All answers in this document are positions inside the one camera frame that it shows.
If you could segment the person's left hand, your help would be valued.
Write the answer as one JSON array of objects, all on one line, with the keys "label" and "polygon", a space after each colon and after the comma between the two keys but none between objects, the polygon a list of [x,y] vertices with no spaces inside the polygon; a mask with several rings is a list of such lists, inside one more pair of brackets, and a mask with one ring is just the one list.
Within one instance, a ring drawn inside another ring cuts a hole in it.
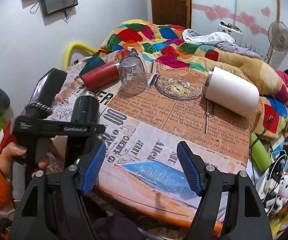
[{"label": "person's left hand", "polygon": [[14,157],[21,157],[25,155],[27,148],[18,145],[15,142],[9,143],[0,154],[0,171],[7,179],[11,179],[12,163]]}]

